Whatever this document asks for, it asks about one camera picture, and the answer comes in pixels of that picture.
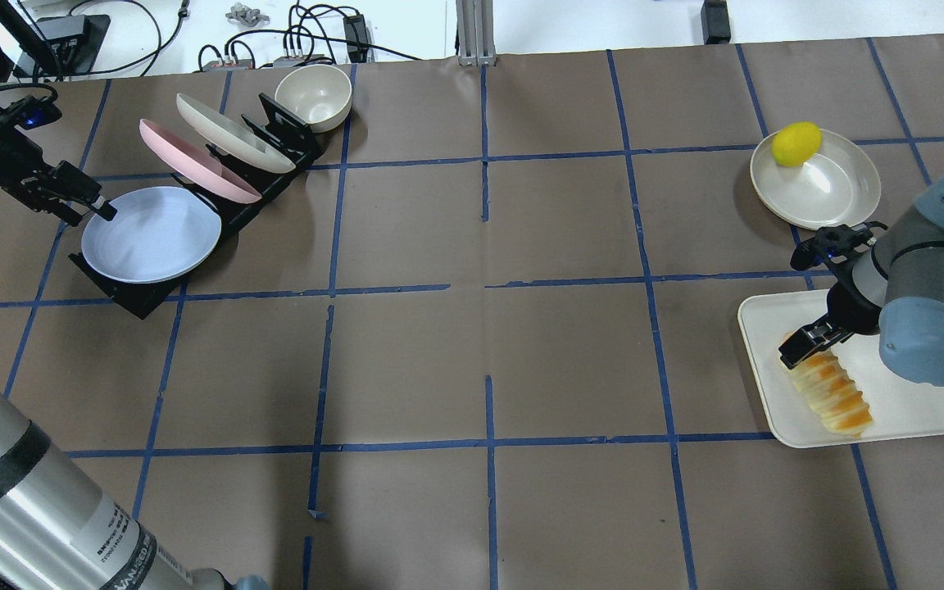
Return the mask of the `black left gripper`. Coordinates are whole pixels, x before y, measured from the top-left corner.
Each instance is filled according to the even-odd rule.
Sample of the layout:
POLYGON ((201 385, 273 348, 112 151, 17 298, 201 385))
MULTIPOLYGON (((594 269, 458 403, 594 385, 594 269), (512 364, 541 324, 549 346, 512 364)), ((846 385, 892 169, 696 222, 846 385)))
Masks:
POLYGON ((5 124, 0 124, 0 188, 30 210, 57 216, 70 227, 78 227, 83 214, 69 202, 84 206, 85 217, 112 221, 119 212, 110 201, 100 201, 100 183, 68 161, 46 164, 39 145, 5 124))

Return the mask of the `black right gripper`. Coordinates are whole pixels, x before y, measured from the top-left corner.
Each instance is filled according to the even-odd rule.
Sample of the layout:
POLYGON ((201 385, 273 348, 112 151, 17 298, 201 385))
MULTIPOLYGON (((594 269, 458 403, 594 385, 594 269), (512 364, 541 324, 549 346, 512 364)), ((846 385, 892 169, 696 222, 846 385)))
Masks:
POLYGON ((817 352, 827 351, 828 341, 843 341, 854 335, 880 334, 881 307, 874 305, 854 287, 833 284, 825 296, 827 312, 821 321, 805 324, 783 336, 779 360, 793 370, 817 352))

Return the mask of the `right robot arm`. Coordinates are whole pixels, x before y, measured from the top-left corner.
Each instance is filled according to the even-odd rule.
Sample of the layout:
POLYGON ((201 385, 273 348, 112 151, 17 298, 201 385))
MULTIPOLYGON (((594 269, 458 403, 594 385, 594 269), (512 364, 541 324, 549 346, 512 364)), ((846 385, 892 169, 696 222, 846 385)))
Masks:
POLYGON ((794 270, 825 266, 825 313, 779 345, 787 369, 855 335, 876 336, 881 362, 915 384, 944 386, 944 176, 894 225, 830 225, 801 243, 794 270))

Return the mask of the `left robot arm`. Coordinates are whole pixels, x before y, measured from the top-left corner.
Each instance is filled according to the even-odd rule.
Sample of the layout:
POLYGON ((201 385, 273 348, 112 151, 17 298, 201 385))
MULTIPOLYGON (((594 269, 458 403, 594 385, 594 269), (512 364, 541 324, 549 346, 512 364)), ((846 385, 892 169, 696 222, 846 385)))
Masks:
MULTIPOLYGON (((50 166, 24 130, 59 119, 57 91, 0 106, 0 188, 68 225, 81 204, 112 221, 101 185, 60 161, 50 166)), ((248 575, 188 570, 155 535, 0 393, 0 589, 266 589, 248 575)))

